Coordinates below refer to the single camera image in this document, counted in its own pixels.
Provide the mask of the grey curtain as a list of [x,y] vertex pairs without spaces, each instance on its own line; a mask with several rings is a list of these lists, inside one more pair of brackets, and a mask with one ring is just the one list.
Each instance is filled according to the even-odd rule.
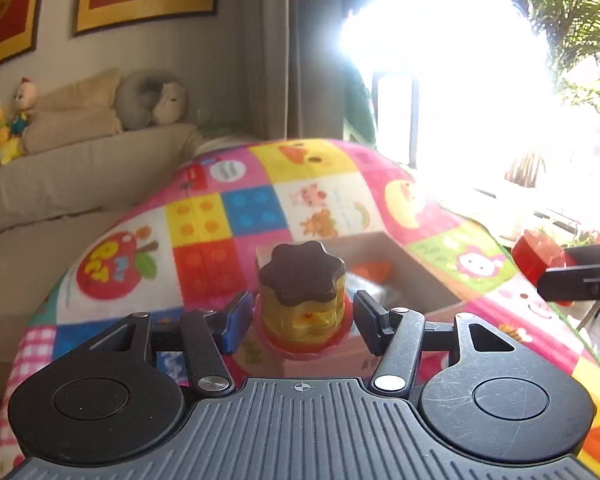
[[339,139],[342,25],[370,0],[240,0],[248,124],[266,140]]

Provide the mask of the beige folded blanket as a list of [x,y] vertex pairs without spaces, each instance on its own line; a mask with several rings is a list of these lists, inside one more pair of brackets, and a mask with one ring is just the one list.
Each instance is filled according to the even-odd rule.
[[110,68],[40,96],[22,135],[26,153],[43,153],[122,133],[114,109],[120,82],[120,70]]

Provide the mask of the beige sofa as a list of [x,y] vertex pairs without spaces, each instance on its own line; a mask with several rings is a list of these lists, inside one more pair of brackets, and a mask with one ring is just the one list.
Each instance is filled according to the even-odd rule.
[[71,263],[194,156],[252,142],[191,124],[151,127],[0,167],[0,399],[33,311]]

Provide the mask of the cartoon boy plush doll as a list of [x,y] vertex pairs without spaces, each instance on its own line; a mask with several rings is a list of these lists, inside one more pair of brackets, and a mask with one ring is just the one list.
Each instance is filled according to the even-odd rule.
[[24,130],[26,130],[30,122],[31,110],[37,99],[38,89],[36,85],[30,79],[23,77],[14,95],[14,102],[12,102],[14,114],[12,114],[10,131],[13,136],[22,136]]

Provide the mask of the red round plastic lid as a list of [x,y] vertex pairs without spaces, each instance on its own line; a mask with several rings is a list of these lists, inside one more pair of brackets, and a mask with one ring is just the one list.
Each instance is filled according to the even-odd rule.
[[524,230],[510,253],[520,272],[534,286],[547,269],[576,264],[562,246],[540,231]]

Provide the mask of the grey bear neck pillow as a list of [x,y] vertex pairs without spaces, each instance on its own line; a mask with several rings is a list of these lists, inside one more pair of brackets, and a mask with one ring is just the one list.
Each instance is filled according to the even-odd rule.
[[139,70],[125,77],[114,100],[124,130],[175,124],[184,118],[187,107],[187,89],[166,70]]

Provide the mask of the pink cardboard box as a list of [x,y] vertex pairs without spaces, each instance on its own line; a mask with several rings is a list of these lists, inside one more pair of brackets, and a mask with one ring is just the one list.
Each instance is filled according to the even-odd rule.
[[265,333],[260,312],[233,356],[245,377],[362,377],[373,375],[378,356],[364,336],[376,328],[384,344],[392,332],[388,311],[401,307],[432,322],[449,323],[463,310],[463,300],[409,255],[388,234],[371,232],[324,240],[326,252],[343,260],[346,274],[346,321],[350,330],[306,353],[285,349]]

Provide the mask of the colourful cartoon play mat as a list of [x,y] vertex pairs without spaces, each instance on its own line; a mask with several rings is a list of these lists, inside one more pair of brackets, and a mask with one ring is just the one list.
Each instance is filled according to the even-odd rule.
[[199,155],[50,293],[3,479],[600,479],[600,240],[503,248],[369,148]]

